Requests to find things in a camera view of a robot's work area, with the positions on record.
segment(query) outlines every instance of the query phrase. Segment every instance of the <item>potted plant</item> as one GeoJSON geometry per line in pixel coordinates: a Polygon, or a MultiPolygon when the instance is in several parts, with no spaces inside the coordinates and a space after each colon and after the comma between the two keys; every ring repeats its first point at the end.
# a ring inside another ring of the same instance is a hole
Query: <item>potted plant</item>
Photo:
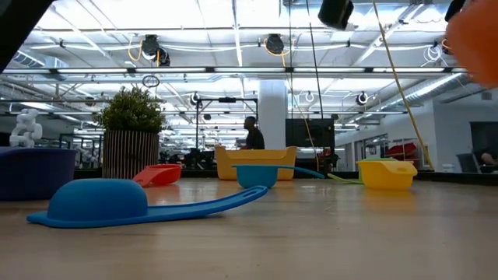
{"type": "Polygon", "coordinates": [[[105,128],[102,175],[104,178],[132,179],[148,165],[158,163],[159,135],[164,117],[159,100],[148,90],[121,87],[120,91],[93,117],[105,128]]]}

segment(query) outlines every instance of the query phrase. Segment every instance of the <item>orange scoop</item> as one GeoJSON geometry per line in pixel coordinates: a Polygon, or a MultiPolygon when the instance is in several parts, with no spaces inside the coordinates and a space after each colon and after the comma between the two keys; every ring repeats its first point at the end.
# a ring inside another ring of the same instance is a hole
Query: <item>orange scoop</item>
{"type": "Polygon", "coordinates": [[[488,87],[498,86],[497,0],[479,0],[451,18],[447,39],[460,65],[473,79],[488,87]]]}
{"type": "Polygon", "coordinates": [[[133,177],[142,187],[162,187],[180,179],[181,166],[177,164],[158,164],[147,166],[133,177]]]}

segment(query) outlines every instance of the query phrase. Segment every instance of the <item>striped planter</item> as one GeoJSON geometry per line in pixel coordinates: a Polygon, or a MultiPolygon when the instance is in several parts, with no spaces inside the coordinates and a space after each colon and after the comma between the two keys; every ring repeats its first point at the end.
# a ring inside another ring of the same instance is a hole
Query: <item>striped planter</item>
{"type": "Polygon", "coordinates": [[[159,161],[158,134],[106,131],[103,135],[102,177],[132,179],[159,161]]]}

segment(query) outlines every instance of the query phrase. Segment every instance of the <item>person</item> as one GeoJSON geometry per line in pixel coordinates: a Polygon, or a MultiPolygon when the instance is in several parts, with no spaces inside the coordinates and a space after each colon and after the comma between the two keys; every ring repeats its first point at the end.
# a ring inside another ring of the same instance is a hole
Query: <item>person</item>
{"type": "Polygon", "coordinates": [[[474,152],[475,158],[477,159],[477,163],[480,166],[498,165],[498,155],[490,148],[479,149],[474,152]]]}
{"type": "Polygon", "coordinates": [[[265,149],[265,140],[261,131],[256,127],[256,118],[246,117],[244,128],[249,131],[246,138],[246,149],[265,149]]]}

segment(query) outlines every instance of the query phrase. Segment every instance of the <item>yellow bin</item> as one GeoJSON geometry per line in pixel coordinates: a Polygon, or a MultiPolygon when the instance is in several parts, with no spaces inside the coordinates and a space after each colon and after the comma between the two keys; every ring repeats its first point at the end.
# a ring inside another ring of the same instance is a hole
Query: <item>yellow bin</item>
{"type": "Polygon", "coordinates": [[[372,189],[405,190],[412,186],[417,169],[404,161],[359,161],[363,183],[372,189]]]}
{"type": "MultiPolygon", "coordinates": [[[[285,150],[237,150],[227,151],[223,147],[216,147],[215,157],[220,180],[236,180],[237,172],[234,165],[262,164],[286,165],[296,164],[297,147],[288,147],[285,150]]],[[[279,170],[279,180],[292,180],[294,170],[279,170]]]]}

